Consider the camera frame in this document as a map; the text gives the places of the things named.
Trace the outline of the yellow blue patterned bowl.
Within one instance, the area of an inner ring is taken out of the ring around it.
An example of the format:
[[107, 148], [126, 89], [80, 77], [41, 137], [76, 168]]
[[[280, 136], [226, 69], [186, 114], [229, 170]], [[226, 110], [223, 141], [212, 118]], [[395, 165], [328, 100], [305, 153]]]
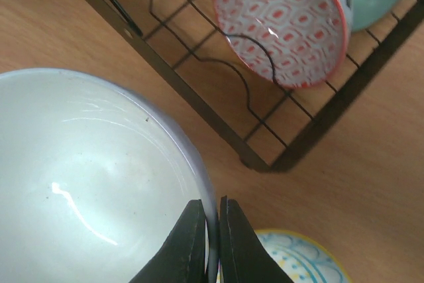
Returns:
[[293, 282], [351, 282], [337, 260], [318, 243], [280, 229], [255, 231], [266, 252]]

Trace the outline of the white ceramic bowl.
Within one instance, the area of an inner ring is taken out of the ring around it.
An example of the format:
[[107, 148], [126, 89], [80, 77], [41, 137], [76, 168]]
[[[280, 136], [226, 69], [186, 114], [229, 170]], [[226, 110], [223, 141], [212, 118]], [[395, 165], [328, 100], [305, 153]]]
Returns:
[[175, 121], [89, 74], [1, 74], [2, 282], [130, 282], [197, 199], [214, 282], [215, 194]]

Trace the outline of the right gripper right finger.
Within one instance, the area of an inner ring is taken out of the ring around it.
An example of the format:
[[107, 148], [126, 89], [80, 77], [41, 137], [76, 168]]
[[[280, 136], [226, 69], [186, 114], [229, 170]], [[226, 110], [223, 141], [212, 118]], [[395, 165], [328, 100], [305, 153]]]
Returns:
[[220, 281], [290, 283], [292, 279], [266, 252], [237, 200], [221, 198]]

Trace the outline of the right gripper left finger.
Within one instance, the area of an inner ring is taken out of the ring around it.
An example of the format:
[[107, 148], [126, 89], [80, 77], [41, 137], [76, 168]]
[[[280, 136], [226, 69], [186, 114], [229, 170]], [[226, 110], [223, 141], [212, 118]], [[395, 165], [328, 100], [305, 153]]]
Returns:
[[163, 245], [130, 283], [205, 282], [205, 232], [201, 200], [188, 201]]

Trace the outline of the black wire dish rack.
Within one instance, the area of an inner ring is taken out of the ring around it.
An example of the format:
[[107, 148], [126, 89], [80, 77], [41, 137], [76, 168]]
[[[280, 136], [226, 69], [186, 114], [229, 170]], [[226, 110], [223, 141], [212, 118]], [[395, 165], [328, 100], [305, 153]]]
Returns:
[[239, 155], [260, 172], [293, 168], [423, 22], [401, 0], [353, 35], [338, 73], [307, 89], [259, 78], [230, 50], [212, 0], [86, 0]]

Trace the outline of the red white patterned bowl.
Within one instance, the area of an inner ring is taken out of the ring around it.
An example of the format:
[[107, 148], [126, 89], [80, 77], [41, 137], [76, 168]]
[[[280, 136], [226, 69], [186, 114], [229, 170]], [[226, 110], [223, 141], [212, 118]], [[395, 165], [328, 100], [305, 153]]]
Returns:
[[213, 0], [229, 46], [253, 72], [285, 88], [336, 72], [350, 40], [352, 0]]

